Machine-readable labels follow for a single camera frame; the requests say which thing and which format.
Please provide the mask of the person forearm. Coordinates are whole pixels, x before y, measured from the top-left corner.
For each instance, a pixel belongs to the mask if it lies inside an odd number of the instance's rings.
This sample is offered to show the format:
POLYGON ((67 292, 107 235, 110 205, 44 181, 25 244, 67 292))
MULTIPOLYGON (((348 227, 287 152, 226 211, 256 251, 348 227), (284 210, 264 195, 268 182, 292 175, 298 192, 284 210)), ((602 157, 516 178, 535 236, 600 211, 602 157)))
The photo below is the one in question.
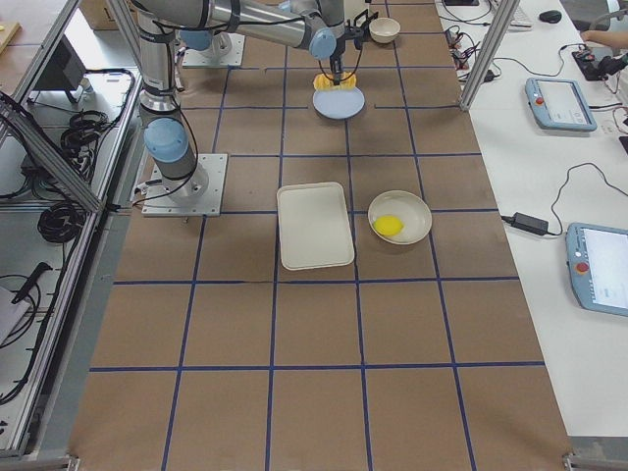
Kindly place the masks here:
POLYGON ((591 41, 597 44, 617 49, 628 48, 627 30, 585 30, 580 32, 580 36, 584 42, 591 41))

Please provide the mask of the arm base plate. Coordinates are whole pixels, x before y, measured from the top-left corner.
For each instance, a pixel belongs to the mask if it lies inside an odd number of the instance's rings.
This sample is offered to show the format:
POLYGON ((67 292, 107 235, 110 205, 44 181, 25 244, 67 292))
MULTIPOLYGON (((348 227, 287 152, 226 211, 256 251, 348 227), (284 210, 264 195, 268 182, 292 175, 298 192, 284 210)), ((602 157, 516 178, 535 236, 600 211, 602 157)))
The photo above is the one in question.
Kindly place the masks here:
POLYGON ((180 38, 185 47, 184 68, 217 69, 241 65, 245 43, 241 34, 181 31, 180 38))
POLYGON ((200 154, 191 180, 169 194, 180 183, 164 180, 154 164, 151 179, 160 182, 147 189, 141 214, 145 217, 219 216, 227 166, 227 154, 200 154))

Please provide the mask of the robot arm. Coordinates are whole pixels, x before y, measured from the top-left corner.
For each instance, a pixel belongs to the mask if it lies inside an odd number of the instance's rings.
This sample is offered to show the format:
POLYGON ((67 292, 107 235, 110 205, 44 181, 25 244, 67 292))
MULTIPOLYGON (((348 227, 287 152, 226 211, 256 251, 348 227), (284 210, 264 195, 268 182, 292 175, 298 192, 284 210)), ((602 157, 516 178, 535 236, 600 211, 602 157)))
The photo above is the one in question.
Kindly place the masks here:
POLYGON ((344 52, 341 1, 137 1, 134 4, 143 85, 144 145, 161 174, 165 197, 197 201, 210 178, 177 99, 178 63, 191 55, 200 67, 236 65, 245 36, 306 50, 332 65, 340 80, 344 52))

